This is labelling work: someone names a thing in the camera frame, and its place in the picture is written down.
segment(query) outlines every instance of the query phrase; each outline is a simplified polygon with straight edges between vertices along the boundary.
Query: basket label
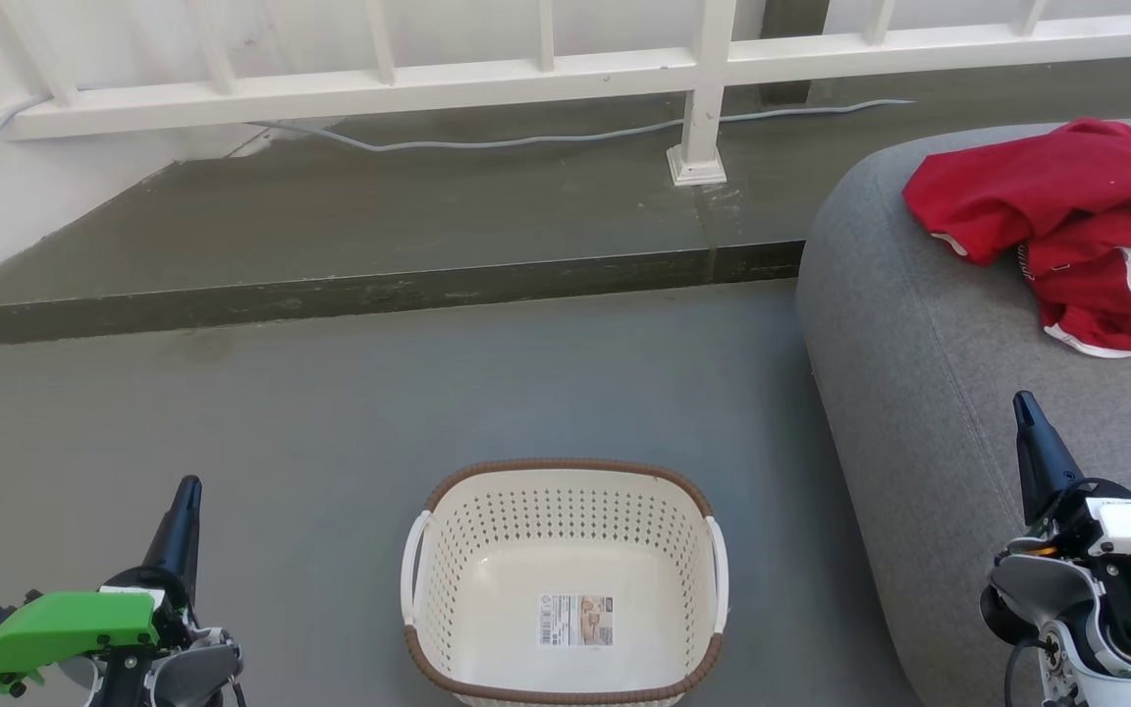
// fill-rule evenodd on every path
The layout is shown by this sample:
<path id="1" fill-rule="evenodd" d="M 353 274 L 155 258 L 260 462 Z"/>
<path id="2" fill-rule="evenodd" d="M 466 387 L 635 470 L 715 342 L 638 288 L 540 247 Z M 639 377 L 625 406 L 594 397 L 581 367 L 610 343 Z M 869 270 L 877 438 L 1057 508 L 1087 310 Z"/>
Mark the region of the basket label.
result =
<path id="1" fill-rule="evenodd" d="M 614 598 L 593 594 L 539 595 L 539 645 L 614 645 Z"/>

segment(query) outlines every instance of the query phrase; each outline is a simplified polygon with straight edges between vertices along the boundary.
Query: gray sofa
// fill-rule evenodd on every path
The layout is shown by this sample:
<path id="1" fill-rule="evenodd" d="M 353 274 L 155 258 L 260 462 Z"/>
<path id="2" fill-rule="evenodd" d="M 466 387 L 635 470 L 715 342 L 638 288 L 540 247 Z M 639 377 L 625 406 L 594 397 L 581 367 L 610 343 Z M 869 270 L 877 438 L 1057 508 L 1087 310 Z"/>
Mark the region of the gray sofa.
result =
<path id="1" fill-rule="evenodd" d="M 1009 647 L 979 620 L 978 595 L 993 552 L 1024 531 L 1011 395 L 1037 395 L 1087 475 L 1131 488 L 1131 359 L 1043 334 L 1013 257 L 957 260 L 901 199 L 930 153 L 1053 127 L 866 157 L 822 207 L 800 268 L 800 319 L 889 632 L 930 707 L 1002 704 Z M 1037 693 L 1025 683 L 1016 704 L 1039 704 L 1019 701 Z"/>

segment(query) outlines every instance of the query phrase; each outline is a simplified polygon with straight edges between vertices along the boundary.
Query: laundry basket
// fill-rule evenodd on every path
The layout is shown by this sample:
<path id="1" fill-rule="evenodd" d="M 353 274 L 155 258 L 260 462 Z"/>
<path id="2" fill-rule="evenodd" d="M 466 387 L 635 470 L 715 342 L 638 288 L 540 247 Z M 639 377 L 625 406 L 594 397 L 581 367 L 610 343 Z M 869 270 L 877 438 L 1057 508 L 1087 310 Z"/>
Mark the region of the laundry basket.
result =
<path id="1" fill-rule="evenodd" d="M 487 463 L 426 501 L 399 604 L 413 661 L 461 702 L 668 706 L 722 648 L 726 549 L 672 471 Z"/>

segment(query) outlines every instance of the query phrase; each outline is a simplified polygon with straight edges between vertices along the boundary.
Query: gray floor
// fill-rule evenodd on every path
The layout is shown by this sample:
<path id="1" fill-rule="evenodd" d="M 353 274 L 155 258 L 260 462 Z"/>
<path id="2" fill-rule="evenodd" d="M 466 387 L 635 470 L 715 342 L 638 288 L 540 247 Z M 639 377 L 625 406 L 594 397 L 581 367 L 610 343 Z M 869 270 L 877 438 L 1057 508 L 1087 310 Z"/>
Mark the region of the gray floor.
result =
<path id="1" fill-rule="evenodd" d="M 461 465 L 668 465 L 732 559 L 723 657 L 690 706 L 904 706 L 809 371 L 794 282 L 0 347 L 0 601 L 140 558 L 205 480 L 198 607 L 245 645 L 251 707 L 446 706 L 396 574 Z M 55 671 L 21 704 L 71 707 Z"/>

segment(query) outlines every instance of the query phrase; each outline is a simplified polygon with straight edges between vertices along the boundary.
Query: white railing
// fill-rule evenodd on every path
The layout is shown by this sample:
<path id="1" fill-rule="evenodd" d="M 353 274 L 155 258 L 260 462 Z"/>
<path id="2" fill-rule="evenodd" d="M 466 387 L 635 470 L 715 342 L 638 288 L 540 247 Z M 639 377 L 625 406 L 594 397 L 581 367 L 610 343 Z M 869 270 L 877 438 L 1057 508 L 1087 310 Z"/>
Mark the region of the white railing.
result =
<path id="1" fill-rule="evenodd" d="M 1027 0 L 1009 24 L 906 31 L 889 28 L 898 0 L 874 0 L 862 33 L 758 41 L 732 41 L 736 0 L 699 0 L 690 49 L 558 55 L 553 0 L 538 0 L 535 59 L 396 67 L 383 1 L 364 0 L 373 70 L 239 78 L 207 0 L 188 0 L 210 81 L 78 90 L 28 0 L 0 0 L 19 45 L 53 95 L 15 117 L 9 138 L 688 93 L 682 143 L 667 157 L 674 183 L 710 183 L 726 180 L 717 148 L 726 86 L 1131 57 L 1131 15 L 1042 19 L 1046 0 Z"/>

